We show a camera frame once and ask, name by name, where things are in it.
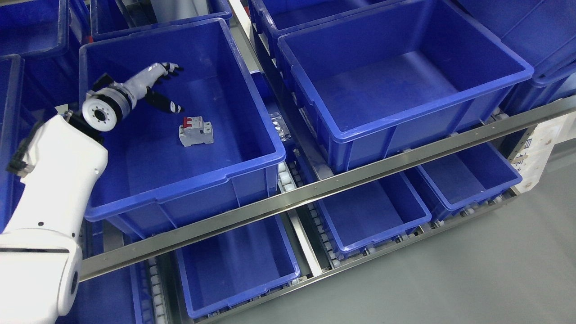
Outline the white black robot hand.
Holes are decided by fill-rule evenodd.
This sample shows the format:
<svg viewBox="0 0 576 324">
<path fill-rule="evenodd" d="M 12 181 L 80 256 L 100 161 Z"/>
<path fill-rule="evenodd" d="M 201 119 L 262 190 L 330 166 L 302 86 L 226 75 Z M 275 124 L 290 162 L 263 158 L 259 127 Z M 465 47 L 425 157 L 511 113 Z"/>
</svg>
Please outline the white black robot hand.
<svg viewBox="0 0 576 324">
<path fill-rule="evenodd" d="M 178 72 L 183 69 L 173 62 L 155 62 L 121 83 L 130 99 L 131 108 L 135 108 L 137 102 L 144 99 L 149 105 L 165 113 L 184 112 L 181 105 L 153 90 L 153 86 L 160 84 L 160 79 L 169 80 L 172 76 L 178 76 Z"/>
</svg>

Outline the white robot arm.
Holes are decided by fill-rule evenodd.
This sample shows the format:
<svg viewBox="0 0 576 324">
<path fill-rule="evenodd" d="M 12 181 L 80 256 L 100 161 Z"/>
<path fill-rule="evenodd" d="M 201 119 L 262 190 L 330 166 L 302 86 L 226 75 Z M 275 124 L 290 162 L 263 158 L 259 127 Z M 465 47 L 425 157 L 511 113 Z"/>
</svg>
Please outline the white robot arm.
<svg viewBox="0 0 576 324">
<path fill-rule="evenodd" d="M 71 121 L 35 125 L 15 154 L 24 189 L 1 234 L 3 324 L 53 324 L 77 296 L 81 224 L 108 151 Z"/>
</svg>

